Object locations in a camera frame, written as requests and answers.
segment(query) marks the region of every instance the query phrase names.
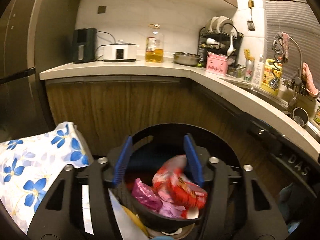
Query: white tiled wall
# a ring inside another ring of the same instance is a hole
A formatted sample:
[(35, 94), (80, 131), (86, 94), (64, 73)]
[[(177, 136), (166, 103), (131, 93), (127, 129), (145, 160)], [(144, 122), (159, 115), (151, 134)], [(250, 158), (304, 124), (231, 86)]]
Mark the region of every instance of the white tiled wall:
[(237, 0), (238, 10), (233, 16), (233, 21), (238, 31), (244, 34), (244, 38), (240, 48), (240, 57), (238, 63), (245, 64), (243, 49), (250, 49), (250, 54), (256, 58), (255, 66), (258, 63), (259, 55), (263, 54), (266, 58), (267, 49), (267, 20), (265, 12), (264, 0), (253, 0), (254, 8), (252, 8), (252, 20), (255, 25), (255, 31), (249, 31), (247, 20), (250, 19), (250, 9), (248, 7), (249, 0)]
[[(105, 14), (97, 14), (98, 6), (107, 6)], [(77, 15), (76, 29), (94, 27), (112, 33), (140, 46), (139, 54), (144, 55), (148, 24), (160, 24), (164, 33), (164, 50), (167, 56), (174, 51), (197, 52), (198, 32), (213, 16), (232, 17), (238, 31), (244, 33), (241, 46), (250, 49), (258, 61), (259, 54), (265, 54), (266, 17), (264, 0), (254, 0), (253, 21), (256, 31), (250, 32), (247, 20), (250, 17), (248, 0), (238, 0), (238, 10), (219, 11), (202, 8), (190, 3), (172, 0), (81, 0)], [(98, 33), (98, 45), (112, 42), (110, 36)], [(240, 52), (240, 64), (245, 64)]]
[[(98, 6), (107, 6), (97, 14)], [(164, 50), (171, 53), (197, 52), (198, 32), (217, 13), (192, 3), (169, 0), (81, 0), (76, 29), (94, 27), (115, 38), (140, 46), (144, 55), (148, 24), (160, 24)], [(98, 45), (108, 44), (110, 36), (98, 33)]]

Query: dish rack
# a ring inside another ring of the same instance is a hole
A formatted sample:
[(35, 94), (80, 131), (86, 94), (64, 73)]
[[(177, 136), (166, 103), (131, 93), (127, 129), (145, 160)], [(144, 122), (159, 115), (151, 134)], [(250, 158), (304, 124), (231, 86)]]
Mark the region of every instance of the dish rack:
[[(236, 27), (234, 27), (233, 24), (230, 23), (225, 23), (221, 29), (216, 29), (216, 30), (210, 30), (206, 31), (205, 28), (201, 28), (199, 31), (199, 37), (198, 37), (198, 50), (197, 54), (200, 56), (200, 62), (204, 63), (204, 66), (207, 64), (207, 57), (208, 57), (208, 51), (215, 53), (215, 54), (222, 54), (227, 56), (227, 50), (229, 49), (230, 46), (230, 33), (223, 32), (223, 27), (225, 25), (231, 25), (235, 30), (236, 30), (236, 37), (233, 37), (233, 47), (236, 49), (234, 52), (233, 56), (231, 56), (232, 59), (234, 59), (234, 63), (229, 65), (229, 67), (236, 68), (237, 65), (237, 60), (238, 60), (238, 55), (239, 55), (239, 48), (242, 43), (242, 39), (244, 37), (243, 33), (240, 33), (237, 31)], [(211, 38), (214, 39), (215, 41), (219, 42), (219, 45), (215, 45), (213, 48), (207, 47), (206, 44), (206, 39)]]

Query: kitchen counter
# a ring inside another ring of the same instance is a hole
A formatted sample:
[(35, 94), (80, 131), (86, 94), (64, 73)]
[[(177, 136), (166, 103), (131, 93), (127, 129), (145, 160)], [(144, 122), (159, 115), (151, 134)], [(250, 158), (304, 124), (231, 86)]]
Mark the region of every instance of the kitchen counter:
[(48, 81), (70, 77), (102, 75), (147, 75), (190, 78), (220, 95), (242, 111), (265, 121), (303, 149), (313, 159), (318, 159), (320, 144), (295, 121), (262, 99), (225, 81), (235, 78), (207, 73), (203, 68), (177, 65), (172, 62), (149, 63), (144, 60), (126, 63), (96, 61), (58, 66), (40, 73), (40, 79)]

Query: blue cloth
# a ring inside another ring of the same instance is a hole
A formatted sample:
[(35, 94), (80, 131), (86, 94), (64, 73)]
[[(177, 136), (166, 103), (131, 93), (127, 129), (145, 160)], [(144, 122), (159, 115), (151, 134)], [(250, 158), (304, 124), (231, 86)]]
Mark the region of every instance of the blue cloth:
[(278, 208), (291, 234), (311, 211), (314, 199), (305, 189), (291, 183), (279, 193)]
[(157, 236), (153, 238), (153, 240), (174, 240), (174, 239), (170, 236)]

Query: red plastic bag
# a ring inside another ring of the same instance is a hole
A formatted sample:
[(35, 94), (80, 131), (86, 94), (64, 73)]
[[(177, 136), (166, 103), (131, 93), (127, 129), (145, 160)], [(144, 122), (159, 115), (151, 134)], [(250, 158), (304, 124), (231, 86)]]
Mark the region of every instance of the red plastic bag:
[(174, 204), (185, 207), (204, 207), (208, 193), (198, 185), (192, 183), (179, 170), (174, 171), (167, 184)]
[(183, 172), (185, 166), (187, 165), (187, 157), (185, 155), (177, 155), (170, 160), (166, 161), (162, 167), (153, 176), (152, 184), (154, 189), (159, 191), (163, 183), (167, 182), (172, 176), (173, 171), (180, 170)]

